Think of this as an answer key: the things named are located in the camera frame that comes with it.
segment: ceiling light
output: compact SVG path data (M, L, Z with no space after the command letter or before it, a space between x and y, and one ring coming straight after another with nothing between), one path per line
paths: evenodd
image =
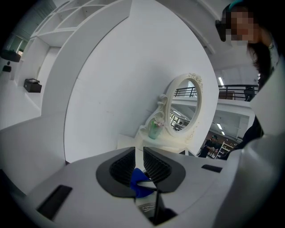
M174 111L174 110L173 110ZM175 111L174 111L175 112ZM178 112L175 112L175 113L177 113L179 116L181 116Z
M221 126L219 123L217 123L217 125L218 125L218 127L222 130L222 126Z
M223 82L223 80L222 80L221 77L219 77L219 81L220 81L220 83L221 83L221 86L224 86L224 82Z

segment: metal railing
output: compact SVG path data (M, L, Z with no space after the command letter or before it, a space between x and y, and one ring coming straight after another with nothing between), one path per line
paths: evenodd
M258 85L219 85L219 99L251 101L258 92ZM179 88L174 97L197 97L195 87Z

